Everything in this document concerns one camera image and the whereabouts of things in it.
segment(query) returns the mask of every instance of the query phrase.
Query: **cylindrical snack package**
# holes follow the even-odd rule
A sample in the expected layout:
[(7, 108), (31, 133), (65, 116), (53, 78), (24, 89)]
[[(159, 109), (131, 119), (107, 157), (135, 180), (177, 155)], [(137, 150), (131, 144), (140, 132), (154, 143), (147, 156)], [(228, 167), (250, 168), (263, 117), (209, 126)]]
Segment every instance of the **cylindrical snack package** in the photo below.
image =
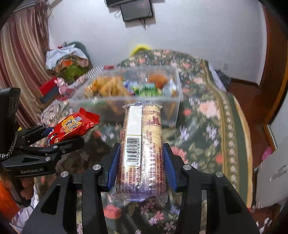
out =
[(89, 129), (96, 126), (99, 121), (99, 115), (80, 108), (79, 112), (69, 115), (54, 127), (47, 136), (47, 146), (83, 136)]
[(115, 198), (167, 202), (160, 109), (162, 103), (139, 102), (126, 108)]

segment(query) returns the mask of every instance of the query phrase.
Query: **white label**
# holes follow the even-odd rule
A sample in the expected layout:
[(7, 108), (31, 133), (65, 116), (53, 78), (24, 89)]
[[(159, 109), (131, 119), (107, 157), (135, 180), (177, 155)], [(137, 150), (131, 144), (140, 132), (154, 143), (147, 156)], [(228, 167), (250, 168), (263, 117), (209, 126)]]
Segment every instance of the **white label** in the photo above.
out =
[(124, 151), (124, 161), (128, 166), (140, 166), (141, 124), (142, 106), (131, 106), (129, 109)]
[(127, 136), (124, 158), (126, 165), (140, 166), (141, 136)]

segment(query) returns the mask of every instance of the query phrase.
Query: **yellow logo on red package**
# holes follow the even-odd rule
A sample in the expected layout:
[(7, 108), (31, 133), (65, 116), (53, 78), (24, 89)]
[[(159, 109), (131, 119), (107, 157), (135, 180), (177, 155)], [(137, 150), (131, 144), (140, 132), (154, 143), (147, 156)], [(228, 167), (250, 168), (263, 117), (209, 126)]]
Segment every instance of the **yellow logo on red package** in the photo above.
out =
[(77, 116), (76, 118), (69, 116), (67, 119), (63, 120), (61, 124), (63, 127), (63, 132), (71, 132), (74, 128), (82, 124), (82, 122), (80, 122), (81, 120), (82, 118), (80, 116)]

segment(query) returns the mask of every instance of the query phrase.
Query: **barcode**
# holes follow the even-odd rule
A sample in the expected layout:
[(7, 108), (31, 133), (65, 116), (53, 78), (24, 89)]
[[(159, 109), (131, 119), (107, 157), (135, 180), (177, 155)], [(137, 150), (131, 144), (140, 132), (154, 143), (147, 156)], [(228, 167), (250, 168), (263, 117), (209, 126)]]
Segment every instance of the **barcode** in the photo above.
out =
[(126, 165), (140, 165), (141, 155), (141, 136), (127, 137), (125, 148)]

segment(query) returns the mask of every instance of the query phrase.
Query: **bed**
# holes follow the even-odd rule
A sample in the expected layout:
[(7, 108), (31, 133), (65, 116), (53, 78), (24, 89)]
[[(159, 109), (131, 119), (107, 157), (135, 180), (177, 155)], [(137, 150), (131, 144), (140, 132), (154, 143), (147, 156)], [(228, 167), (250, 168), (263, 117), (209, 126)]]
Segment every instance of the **bed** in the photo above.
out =
[[(223, 171), (247, 207), (252, 200), (252, 152), (248, 124), (235, 97), (216, 86), (214, 70), (208, 62), (189, 54), (171, 50), (151, 50), (136, 54), (118, 66), (177, 66), (182, 84), (176, 128), (163, 128), (163, 142), (174, 154), (200, 171)], [(88, 72), (83, 81), (101, 71)], [(42, 114), (44, 124), (54, 126), (72, 113), (67, 102), (55, 101)], [(90, 131), (82, 150), (62, 158), (54, 175), (35, 178), (39, 198), (62, 172), (82, 173), (110, 152), (122, 137), (122, 123), (100, 123)], [(118, 201), (110, 193), (102, 193), (104, 214), (109, 233), (173, 233), (177, 224), (181, 195), (167, 186), (168, 202), (161, 206), (157, 199), (144, 202)], [(201, 231), (206, 226), (206, 194), (202, 196)], [(82, 233), (81, 191), (77, 202), (77, 231)]]

